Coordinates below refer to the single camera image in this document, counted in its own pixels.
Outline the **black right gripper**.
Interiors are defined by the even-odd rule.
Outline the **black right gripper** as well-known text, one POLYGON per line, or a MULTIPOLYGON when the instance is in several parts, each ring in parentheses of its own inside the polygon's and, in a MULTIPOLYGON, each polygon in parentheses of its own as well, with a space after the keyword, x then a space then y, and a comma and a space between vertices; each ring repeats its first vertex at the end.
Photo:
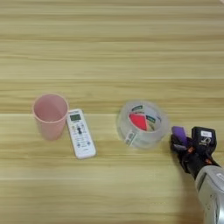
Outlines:
POLYGON ((219 166, 212 158, 212 152, 205 146, 193 147, 193 140, 187 137, 187 147, 177 136, 171 135, 171 150, 177 152, 178 160, 186 173, 197 178, 200 170, 209 165, 219 166))

